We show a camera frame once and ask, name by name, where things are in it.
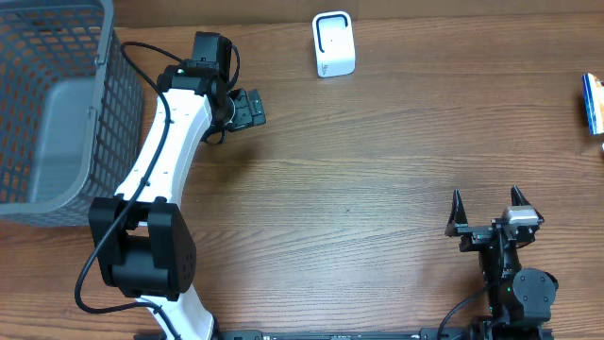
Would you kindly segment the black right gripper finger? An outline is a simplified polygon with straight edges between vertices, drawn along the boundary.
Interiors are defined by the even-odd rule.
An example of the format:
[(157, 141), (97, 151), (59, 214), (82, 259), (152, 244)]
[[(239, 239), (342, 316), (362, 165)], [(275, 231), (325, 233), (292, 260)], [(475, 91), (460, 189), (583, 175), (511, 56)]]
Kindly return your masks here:
[(467, 216), (459, 189), (453, 192), (452, 208), (445, 228), (445, 236), (460, 236), (468, 228)]
[[(520, 188), (516, 185), (511, 187), (511, 203), (513, 206), (530, 206), (529, 201), (525, 198)], [(543, 223), (544, 217), (537, 211), (536, 208), (533, 208), (533, 210), (537, 215), (538, 222)]]

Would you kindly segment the white orange snack bag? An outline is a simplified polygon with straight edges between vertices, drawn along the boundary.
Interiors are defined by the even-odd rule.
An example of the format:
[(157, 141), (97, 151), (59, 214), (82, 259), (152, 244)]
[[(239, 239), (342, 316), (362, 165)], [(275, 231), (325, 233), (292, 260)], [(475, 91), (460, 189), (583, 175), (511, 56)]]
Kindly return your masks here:
[(590, 133), (603, 133), (603, 81), (591, 73), (581, 77)]

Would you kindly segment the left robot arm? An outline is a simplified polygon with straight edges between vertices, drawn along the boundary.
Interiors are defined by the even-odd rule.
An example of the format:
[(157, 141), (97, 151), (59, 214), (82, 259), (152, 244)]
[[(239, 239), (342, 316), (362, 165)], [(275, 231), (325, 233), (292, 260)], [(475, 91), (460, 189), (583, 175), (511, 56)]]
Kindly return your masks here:
[(198, 32), (191, 57), (148, 82), (158, 99), (143, 148), (114, 195), (89, 209), (94, 250), (75, 284), (81, 310), (144, 308), (161, 339), (221, 338), (194, 288), (196, 245), (180, 205), (200, 144), (266, 122), (259, 91), (236, 86), (240, 66), (230, 39)]

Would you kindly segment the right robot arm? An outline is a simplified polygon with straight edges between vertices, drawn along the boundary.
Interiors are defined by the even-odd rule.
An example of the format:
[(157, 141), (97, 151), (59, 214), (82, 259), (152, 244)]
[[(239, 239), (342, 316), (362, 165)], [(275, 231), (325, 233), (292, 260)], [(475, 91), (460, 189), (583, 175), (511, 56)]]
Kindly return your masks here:
[(467, 331), (470, 339), (544, 339), (551, 332), (543, 324), (551, 318), (559, 283), (548, 272), (524, 268), (518, 250), (535, 241), (545, 222), (521, 190), (511, 187), (511, 205), (489, 226), (472, 227), (456, 190), (445, 235), (461, 239), (461, 252), (476, 252), (484, 287), (454, 307), (441, 322), (441, 336), (448, 320), (459, 309), (485, 295), (490, 315), (479, 317)]

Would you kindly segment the white barcode scanner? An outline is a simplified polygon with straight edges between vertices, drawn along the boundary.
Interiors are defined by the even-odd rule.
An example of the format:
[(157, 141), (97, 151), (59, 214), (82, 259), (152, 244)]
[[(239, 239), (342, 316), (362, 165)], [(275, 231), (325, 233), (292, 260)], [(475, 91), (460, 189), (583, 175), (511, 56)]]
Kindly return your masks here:
[(342, 10), (322, 12), (311, 22), (317, 75), (322, 78), (352, 74), (356, 50), (350, 15)]

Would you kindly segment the grey plastic mesh basket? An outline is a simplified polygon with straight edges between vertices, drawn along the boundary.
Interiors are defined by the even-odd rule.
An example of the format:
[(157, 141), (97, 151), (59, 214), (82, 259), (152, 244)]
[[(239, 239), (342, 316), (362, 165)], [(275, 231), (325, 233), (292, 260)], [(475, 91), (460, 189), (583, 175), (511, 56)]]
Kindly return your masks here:
[(81, 226), (138, 155), (143, 86), (110, 0), (1, 5), (1, 217)]

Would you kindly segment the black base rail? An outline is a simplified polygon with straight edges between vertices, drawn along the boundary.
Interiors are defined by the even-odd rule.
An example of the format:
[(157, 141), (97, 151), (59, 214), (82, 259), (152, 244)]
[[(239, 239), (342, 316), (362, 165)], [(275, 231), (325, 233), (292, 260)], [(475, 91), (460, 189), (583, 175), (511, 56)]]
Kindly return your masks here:
[[(311, 332), (262, 332), (262, 331), (222, 331), (219, 338), (226, 340), (432, 340), (437, 339), (436, 328), (423, 328), (419, 331), (404, 332), (335, 332), (335, 331), (311, 331)], [(135, 340), (160, 340), (168, 339), (163, 333), (139, 333), (133, 335)], [(466, 340), (482, 339), (477, 335), (471, 335), (465, 328), (449, 328), (443, 331), (441, 339), (444, 340)], [(555, 339), (552, 330), (543, 330), (545, 340)]]

